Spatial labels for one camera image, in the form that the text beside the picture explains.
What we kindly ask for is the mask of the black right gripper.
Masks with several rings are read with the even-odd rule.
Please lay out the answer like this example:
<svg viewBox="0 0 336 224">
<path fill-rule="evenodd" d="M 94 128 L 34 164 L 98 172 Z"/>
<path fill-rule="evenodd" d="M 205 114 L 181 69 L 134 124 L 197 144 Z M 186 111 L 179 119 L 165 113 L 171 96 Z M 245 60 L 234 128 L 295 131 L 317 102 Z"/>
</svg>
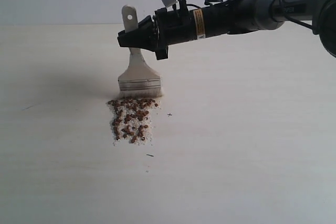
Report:
<svg viewBox="0 0 336 224">
<path fill-rule="evenodd" d="M 161 8 L 155 11 L 153 19 L 146 16 L 139 23 L 135 16 L 124 20 L 124 30 L 118 32 L 120 47 L 140 48 L 155 53 L 157 60 L 169 57 L 170 45 L 181 44 L 196 39 L 195 20 L 187 5 L 176 5 L 168 11 Z"/>
</svg>

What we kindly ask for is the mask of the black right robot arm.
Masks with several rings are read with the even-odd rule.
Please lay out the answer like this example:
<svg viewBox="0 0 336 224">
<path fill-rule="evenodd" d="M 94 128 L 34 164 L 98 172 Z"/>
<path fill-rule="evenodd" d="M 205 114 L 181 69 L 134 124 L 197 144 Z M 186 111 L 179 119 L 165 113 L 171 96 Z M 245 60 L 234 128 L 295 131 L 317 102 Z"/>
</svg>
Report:
<svg viewBox="0 0 336 224">
<path fill-rule="evenodd" d="M 318 35 L 325 50 L 335 56 L 335 0 L 205 0 L 204 4 L 189 10 L 186 0 L 175 0 L 171 11 L 158 9 L 135 30 L 119 32 L 119 45 L 154 52 L 161 60 L 168 58 L 170 45 L 276 30 L 290 21 Z"/>
</svg>

